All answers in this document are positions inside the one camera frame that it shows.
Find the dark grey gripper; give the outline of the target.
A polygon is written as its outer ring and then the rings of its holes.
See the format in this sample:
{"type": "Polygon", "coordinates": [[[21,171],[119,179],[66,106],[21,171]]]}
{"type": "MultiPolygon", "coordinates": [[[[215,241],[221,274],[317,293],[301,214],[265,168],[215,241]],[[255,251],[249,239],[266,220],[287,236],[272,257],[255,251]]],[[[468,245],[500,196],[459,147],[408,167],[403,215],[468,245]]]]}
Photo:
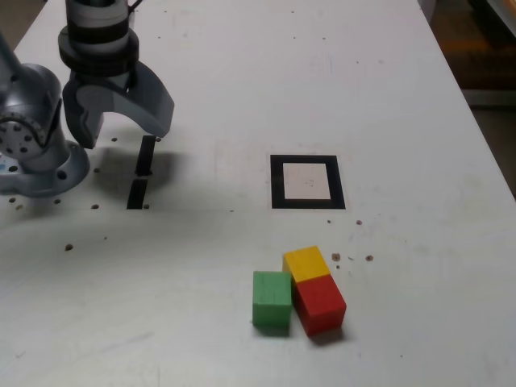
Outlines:
{"type": "Polygon", "coordinates": [[[86,149],[95,148],[106,112],[128,117],[149,135],[163,138],[170,131],[174,101],[161,79],[142,62],[114,76],[72,71],[62,96],[68,129],[86,149]]]}

